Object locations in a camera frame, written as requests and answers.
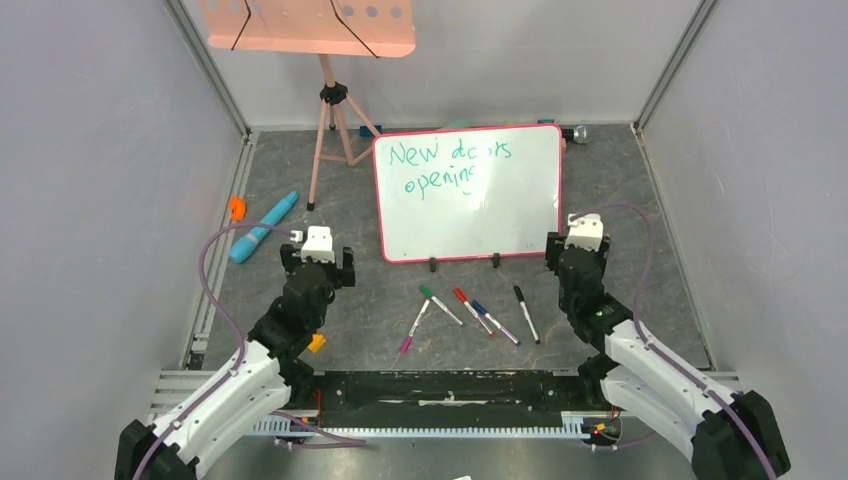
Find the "pink music stand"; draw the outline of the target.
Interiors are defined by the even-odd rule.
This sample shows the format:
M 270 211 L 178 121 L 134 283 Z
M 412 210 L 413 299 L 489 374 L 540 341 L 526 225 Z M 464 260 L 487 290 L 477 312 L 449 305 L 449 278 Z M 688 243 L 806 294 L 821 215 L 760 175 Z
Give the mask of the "pink music stand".
M 354 152 L 345 111 L 381 135 L 334 73 L 334 57 L 401 58 L 416 47 L 411 1 L 200 1 L 211 47 L 313 55 L 320 62 L 320 117 L 306 208 L 316 207 L 323 162 L 355 166 L 371 154 Z

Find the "red marker pen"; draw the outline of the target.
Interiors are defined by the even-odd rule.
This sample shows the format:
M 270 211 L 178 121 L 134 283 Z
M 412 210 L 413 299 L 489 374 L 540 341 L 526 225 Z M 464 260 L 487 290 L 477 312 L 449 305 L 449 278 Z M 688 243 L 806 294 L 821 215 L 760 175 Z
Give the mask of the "red marker pen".
M 459 288 L 454 287 L 452 289 L 455 296 L 462 303 L 462 305 L 469 311 L 469 313 L 475 318 L 475 320 L 483 327 L 483 329 L 487 332 L 489 337 L 495 337 L 495 332 L 490 328 L 490 326 L 486 323 L 483 317 L 477 312 L 477 310 L 472 306 L 470 300 L 466 296 L 465 292 Z

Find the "blue marker pen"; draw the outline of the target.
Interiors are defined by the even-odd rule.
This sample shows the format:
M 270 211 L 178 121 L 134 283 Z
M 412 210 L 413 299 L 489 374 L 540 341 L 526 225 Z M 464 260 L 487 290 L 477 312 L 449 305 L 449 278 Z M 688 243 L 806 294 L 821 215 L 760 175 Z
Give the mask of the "blue marker pen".
M 486 320 L 488 320 L 497 330 L 499 330 L 504 336 L 506 336 L 515 346 L 520 346 L 520 340 L 510 332 L 502 323 L 500 323 L 488 310 L 480 304 L 477 300 L 473 300 L 471 302 L 472 307 L 482 315 Z

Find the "pink framed whiteboard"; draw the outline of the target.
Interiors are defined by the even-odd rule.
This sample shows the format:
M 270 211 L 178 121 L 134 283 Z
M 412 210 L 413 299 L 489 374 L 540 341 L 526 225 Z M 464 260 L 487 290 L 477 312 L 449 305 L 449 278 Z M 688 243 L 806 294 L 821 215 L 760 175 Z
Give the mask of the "pink framed whiteboard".
M 385 134 L 373 142 L 383 258 L 541 255 L 563 226 L 563 136 L 552 123 Z

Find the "black marker pen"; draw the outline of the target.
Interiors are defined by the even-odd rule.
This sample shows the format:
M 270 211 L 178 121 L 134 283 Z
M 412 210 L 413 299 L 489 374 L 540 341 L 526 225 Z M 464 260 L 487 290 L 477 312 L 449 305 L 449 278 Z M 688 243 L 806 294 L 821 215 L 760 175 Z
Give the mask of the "black marker pen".
M 539 336 L 539 334 L 538 334 L 538 331 L 537 331 L 537 329 L 536 329 L 536 326 L 535 326 L 535 324 L 534 324 L 534 322 L 533 322 L 533 320 L 532 320 L 532 317 L 531 317 L 531 314 L 530 314 L 530 311 L 529 311 L 528 304 L 527 304 L 527 302 L 526 302 L 526 299 L 525 299 L 524 293 L 523 293 L 522 289 L 521 289 L 518 285 L 514 285 L 514 286 L 513 286 L 513 290 L 514 290 L 514 293 L 515 293 L 516 299 L 517 299 L 517 301 L 518 301 L 518 304 L 519 304 L 519 306 L 520 306 L 520 308 L 521 308 L 522 314 L 523 314 L 523 316 L 524 316 L 524 318 L 525 318 L 525 321 L 527 322 L 527 325 L 528 325 L 528 327 L 529 327 L 529 329 L 530 329 L 530 332 L 531 332 L 531 334 L 532 334 L 532 337 L 533 337 L 534 343 L 535 343 L 536 345 L 540 345 L 540 344 L 541 344 L 541 338 L 540 338 L 540 336 Z

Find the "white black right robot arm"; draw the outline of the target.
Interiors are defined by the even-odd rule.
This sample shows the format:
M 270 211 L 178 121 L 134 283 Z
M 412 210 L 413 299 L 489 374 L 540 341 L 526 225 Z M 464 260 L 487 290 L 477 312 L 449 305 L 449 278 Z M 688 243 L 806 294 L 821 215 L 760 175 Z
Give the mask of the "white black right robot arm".
M 673 445 L 698 479 L 778 479 L 791 460 L 766 398 L 711 378 L 658 340 L 603 283 L 610 239 L 550 232 L 545 262 L 558 305 L 577 337 L 597 350 L 578 369 L 591 408 L 608 403 Z

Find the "orange block at left rail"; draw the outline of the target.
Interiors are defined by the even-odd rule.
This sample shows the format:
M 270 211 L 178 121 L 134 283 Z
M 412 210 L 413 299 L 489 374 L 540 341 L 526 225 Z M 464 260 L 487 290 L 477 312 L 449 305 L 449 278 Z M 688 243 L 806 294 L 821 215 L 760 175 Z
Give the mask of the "orange block at left rail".
M 247 213 L 247 203 L 239 196 L 232 196 L 229 199 L 228 207 L 230 209 L 230 219 L 232 222 L 241 222 L 245 219 Z

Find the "blue block behind stand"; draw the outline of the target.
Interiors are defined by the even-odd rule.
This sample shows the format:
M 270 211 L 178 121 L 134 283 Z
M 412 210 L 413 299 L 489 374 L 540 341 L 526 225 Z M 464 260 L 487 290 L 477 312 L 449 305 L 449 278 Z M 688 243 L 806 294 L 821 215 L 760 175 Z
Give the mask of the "blue block behind stand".
M 379 135 L 383 133 L 383 128 L 380 124 L 376 124 L 374 129 L 378 132 Z M 367 126 L 362 125 L 359 127 L 359 136 L 363 138 L 373 137 L 374 132 Z

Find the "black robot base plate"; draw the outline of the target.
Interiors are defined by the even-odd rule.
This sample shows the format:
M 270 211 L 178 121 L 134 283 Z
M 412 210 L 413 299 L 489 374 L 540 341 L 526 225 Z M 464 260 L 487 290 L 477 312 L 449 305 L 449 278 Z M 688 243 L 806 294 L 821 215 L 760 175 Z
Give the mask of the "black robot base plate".
M 293 390 L 286 409 L 314 410 L 323 427 L 554 427 L 563 412 L 612 407 L 575 371 L 324 371 Z

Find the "green marker pen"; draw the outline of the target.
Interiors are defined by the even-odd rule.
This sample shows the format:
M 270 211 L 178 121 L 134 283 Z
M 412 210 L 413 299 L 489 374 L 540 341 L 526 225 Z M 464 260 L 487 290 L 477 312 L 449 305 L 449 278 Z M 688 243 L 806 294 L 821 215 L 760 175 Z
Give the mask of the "green marker pen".
M 464 326 L 464 322 L 458 318 L 458 316 L 440 299 L 438 298 L 426 285 L 421 284 L 419 286 L 420 292 L 425 295 L 429 300 L 431 300 L 435 305 L 438 306 L 453 322 L 458 324 L 459 326 Z

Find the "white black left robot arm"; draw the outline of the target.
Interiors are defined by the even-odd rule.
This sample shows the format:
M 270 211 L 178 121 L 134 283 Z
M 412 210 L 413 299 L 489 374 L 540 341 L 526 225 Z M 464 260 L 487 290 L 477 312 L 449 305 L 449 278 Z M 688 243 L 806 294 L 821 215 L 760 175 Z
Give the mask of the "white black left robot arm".
M 300 356 L 319 349 L 336 291 L 354 286 L 354 252 L 307 242 L 284 244 L 280 255 L 282 295 L 200 388 L 152 424 L 135 420 L 123 429 L 115 478 L 201 479 L 261 418 L 312 399 L 314 370 Z

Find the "black flashlight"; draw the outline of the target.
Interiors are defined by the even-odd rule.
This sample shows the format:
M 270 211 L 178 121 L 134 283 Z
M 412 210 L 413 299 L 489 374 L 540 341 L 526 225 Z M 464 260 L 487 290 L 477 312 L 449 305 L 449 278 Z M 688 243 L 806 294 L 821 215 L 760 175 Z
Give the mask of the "black flashlight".
M 588 130 L 584 125 L 561 127 L 562 137 L 566 143 L 585 145 L 588 143 Z

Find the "purple marker pen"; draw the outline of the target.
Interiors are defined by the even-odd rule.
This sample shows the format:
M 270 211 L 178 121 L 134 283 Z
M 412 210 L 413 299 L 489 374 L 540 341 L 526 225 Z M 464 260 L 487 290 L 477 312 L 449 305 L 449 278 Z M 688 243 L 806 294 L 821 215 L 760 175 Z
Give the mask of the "purple marker pen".
M 430 303 L 431 303 L 431 300 L 429 298 L 426 298 L 424 300 L 424 302 L 423 302 L 418 314 L 416 315 L 416 317 L 415 317 L 415 319 L 414 319 L 414 321 L 413 321 L 403 343 L 401 344 L 401 346 L 399 348 L 400 353 L 406 353 L 409 350 L 409 348 L 410 348 L 410 346 L 413 342 L 415 333 L 416 333 L 418 327 L 420 326 L 420 323 L 421 323 L 423 317 L 425 316 L 426 311 L 427 311 Z

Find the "yellow orange stepped block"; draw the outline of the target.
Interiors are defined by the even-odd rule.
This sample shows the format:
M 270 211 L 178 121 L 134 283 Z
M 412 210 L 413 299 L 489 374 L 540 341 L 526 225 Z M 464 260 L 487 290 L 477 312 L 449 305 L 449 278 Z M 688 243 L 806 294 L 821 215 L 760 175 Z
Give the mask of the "yellow orange stepped block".
M 312 335 L 310 343 L 307 345 L 307 350 L 311 353 L 318 353 L 326 344 L 326 337 L 322 334 L 315 333 Z

